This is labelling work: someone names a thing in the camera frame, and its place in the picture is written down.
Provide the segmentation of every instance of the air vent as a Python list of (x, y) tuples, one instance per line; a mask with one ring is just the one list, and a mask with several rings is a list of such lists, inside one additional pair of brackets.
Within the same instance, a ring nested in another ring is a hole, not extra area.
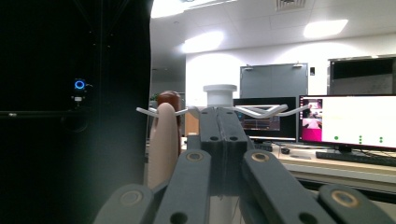
[(276, 11), (293, 10), (305, 7), (305, 0), (275, 0)]
[(180, 0), (186, 7), (185, 10), (196, 9), (200, 7), (211, 7), (214, 5), (236, 2), (238, 0)]

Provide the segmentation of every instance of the ceiling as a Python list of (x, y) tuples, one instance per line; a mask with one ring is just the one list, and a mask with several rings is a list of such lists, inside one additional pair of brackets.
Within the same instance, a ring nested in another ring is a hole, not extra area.
[[(317, 39), (303, 36), (309, 22), (342, 19), (349, 22), (339, 35)], [(224, 33), (218, 49), (394, 34), (396, 0), (305, 0), (303, 8), (279, 12), (275, 0), (238, 0), (151, 19), (153, 80), (184, 81), (186, 55), (180, 46), (189, 38), (212, 31)]]

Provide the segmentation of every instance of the computer monitor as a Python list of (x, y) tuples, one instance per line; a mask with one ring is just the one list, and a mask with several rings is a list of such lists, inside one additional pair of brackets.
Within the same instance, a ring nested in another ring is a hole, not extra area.
[(299, 142), (396, 150), (396, 95), (302, 95)]
[[(234, 106), (268, 109), (275, 105), (287, 105), (288, 110), (296, 108), (296, 97), (242, 98), (233, 99)], [(297, 139), (297, 116), (254, 119), (251, 116), (235, 112), (245, 134), (255, 142), (295, 142)]]

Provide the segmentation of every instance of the blue light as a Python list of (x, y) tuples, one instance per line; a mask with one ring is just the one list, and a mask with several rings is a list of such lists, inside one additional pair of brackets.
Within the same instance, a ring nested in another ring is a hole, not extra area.
[(83, 90), (85, 87), (85, 82), (82, 80), (78, 80), (75, 82), (75, 88), (78, 90)]

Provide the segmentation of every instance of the gray door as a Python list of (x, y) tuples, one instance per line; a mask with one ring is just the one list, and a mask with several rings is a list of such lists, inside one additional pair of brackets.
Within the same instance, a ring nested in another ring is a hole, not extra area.
[(307, 94), (307, 64), (241, 67), (240, 98), (298, 97)]

